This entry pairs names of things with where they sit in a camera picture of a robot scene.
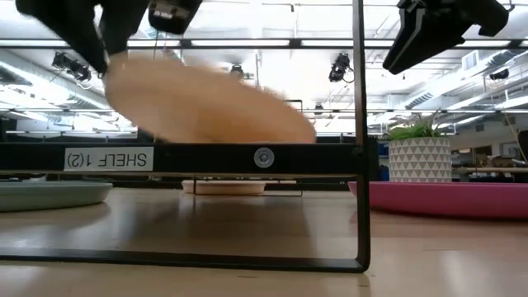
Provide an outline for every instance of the metal shelf frame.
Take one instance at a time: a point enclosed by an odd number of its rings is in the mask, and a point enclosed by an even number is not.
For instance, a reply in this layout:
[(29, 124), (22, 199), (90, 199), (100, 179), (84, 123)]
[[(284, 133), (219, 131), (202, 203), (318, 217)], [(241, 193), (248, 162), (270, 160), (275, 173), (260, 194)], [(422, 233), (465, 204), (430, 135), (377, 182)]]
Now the metal shelf frame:
[[(363, 0), (353, 2), (356, 144), (0, 144), (0, 172), (59, 174), (141, 174), (181, 176), (357, 177), (355, 259), (241, 257), (226, 255), (125, 252), (53, 248), (0, 247), (0, 260), (91, 262), (156, 266), (192, 266), (277, 271), (362, 273), (370, 265), (369, 151), (366, 124), (365, 33)], [(64, 171), (71, 148), (150, 147), (149, 172)], [(259, 166), (257, 151), (272, 152), (273, 161)]]

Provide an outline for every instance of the plant pot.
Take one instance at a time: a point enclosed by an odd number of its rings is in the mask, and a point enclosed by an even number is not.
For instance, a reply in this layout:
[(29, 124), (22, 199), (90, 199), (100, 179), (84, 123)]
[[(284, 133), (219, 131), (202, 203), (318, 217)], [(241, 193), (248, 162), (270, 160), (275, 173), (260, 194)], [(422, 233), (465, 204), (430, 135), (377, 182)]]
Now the plant pot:
[(451, 147), (444, 137), (393, 140), (389, 145), (391, 182), (451, 182)]

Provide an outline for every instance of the shelf label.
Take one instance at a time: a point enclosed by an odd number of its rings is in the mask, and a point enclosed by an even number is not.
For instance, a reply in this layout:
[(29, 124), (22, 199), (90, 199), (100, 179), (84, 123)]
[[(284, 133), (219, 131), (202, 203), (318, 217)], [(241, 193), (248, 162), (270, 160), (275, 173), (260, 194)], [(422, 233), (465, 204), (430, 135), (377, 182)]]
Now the shelf label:
[(153, 147), (66, 148), (64, 171), (151, 172)]

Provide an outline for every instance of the pink bowl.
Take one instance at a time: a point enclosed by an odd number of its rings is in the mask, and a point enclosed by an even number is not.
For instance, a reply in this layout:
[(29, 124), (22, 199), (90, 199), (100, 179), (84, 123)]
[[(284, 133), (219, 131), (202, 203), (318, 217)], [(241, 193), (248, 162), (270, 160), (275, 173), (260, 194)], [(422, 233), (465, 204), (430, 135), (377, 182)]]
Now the pink bowl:
[[(356, 194), (356, 183), (349, 182)], [(370, 207), (421, 215), (488, 219), (528, 218), (528, 184), (370, 183)]]

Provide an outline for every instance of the blurred wooden plate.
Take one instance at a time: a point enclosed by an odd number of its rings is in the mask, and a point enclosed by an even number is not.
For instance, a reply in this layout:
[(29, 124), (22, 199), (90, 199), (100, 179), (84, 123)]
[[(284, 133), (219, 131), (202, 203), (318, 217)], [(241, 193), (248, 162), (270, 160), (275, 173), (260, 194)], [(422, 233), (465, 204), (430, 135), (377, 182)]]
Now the blurred wooden plate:
[(119, 113), (170, 142), (315, 142), (308, 119), (280, 98), (178, 60), (118, 54), (105, 83)]

